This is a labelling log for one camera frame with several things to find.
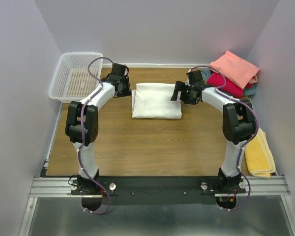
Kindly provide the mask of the white floral t shirt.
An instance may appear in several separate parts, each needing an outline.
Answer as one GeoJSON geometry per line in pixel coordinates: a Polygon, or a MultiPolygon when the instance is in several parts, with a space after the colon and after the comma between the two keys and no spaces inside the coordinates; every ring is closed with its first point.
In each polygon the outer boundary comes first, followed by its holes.
{"type": "Polygon", "coordinates": [[[171,101],[174,84],[138,83],[132,90],[132,118],[181,119],[180,101],[171,101]]]}

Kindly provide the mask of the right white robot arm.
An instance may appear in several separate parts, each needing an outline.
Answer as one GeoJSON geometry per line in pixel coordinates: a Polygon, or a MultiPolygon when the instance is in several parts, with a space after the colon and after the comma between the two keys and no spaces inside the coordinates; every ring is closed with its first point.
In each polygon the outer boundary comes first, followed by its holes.
{"type": "Polygon", "coordinates": [[[188,81],[175,83],[171,101],[196,105],[205,102],[222,113],[222,132],[227,140],[224,162],[217,176],[202,177],[205,194],[245,191],[241,164],[247,144],[257,135],[259,125],[249,100],[235,99],[207,85],[200,70],[187,73],[188,81]]]}

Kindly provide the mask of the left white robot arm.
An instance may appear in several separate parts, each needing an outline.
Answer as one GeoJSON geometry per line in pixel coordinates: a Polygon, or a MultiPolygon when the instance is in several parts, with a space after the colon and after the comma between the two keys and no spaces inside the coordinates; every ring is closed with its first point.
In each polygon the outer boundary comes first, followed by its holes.
{"type": "Polygon", "coordinates": [[[97,194],[103,187],[96,179],[99,175],[94,155],[94,142],[99,132],[98,113],[104,104],[112,98],[131,95],[129,68],[113,63],[111,72],[99,79],[87,67],[88,73],[99,83],[98,87],[79,102],[69,103],[65,134],[76,149],[79,172],[77,180],[71,183],[73,194],[97,194]]]}

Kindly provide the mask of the white plastic basket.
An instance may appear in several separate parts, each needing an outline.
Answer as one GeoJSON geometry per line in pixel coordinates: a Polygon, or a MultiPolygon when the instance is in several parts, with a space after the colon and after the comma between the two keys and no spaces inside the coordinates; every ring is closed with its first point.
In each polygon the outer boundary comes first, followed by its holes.
{"type": "Polygon", "coordinates": [[[62,54],[49,88],[49,98],[70,103],[87,97],[98,86],[98,82],[88,73],[88,66],[102,56],[94,52],[62,54]]]}

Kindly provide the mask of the folded pink t shirt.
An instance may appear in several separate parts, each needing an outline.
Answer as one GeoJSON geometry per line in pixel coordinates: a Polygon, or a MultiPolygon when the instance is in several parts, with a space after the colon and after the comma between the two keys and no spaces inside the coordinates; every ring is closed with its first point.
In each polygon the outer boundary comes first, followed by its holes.
{"type": "Polygon", "coordinates": [[[241,57],[226,51],[220,58],[209,64],[215,71],[220,71],[224,77],[244,89],[247,84],[258,82],[260,69],[241,57]]]}

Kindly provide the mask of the folded green t shirt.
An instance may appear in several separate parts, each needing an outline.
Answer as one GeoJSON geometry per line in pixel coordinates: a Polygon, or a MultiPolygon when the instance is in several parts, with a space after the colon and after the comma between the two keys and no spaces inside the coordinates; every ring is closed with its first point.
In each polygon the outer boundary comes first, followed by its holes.
{"type": "Polygon", "coordinates": [[[245,88],[244,89],[244,93],[243,93],[243,96],[249,96],[249,94],[250,94],[250,88],[245,88]]]}

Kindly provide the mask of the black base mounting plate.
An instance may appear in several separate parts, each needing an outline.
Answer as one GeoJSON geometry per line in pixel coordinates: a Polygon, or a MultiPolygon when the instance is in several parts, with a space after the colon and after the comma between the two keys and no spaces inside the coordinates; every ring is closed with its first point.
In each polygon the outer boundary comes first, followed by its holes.
{"type": "Polygon", "coordinates": [[[77,177],[72,195],[99,197],[105,205],[215,204],[217,195],[243,194],[243,180],[218,176],[117,177],[98,176],[97,183],[77,177]]]}

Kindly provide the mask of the yellow folded towel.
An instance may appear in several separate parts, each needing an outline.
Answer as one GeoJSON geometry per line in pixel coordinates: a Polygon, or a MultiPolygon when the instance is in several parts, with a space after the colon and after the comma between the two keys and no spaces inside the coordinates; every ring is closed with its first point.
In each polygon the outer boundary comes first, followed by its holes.
{"type": "Polygon", "coordinates": [[[272,152],[265,132],[259,128],[256,137],[245,148],[245,160],[250,175],[269,179],[276,172],[272,152]]]}

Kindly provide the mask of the aluminium rail frame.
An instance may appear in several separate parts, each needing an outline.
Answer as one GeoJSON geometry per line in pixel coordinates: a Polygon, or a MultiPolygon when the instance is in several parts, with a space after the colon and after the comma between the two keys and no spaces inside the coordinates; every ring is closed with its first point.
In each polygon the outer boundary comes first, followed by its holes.
{"type": "MultiPolygon", "coordinates": [[[[247,177],[251,185],[252,196],[280,196],[287,215],[293,235],[295,236],[295,213],[290,198],[290,189],[285,176],[272,176],[269,179],[260,177],[247,177]]],[[[73,198],[71,189],[67,183],[67,177],[35,177],[32,181],[29,198],[21,228],[20,236],[30,234],[30,226],[33,219],[37,200],[39,198],[73,198]]]]}

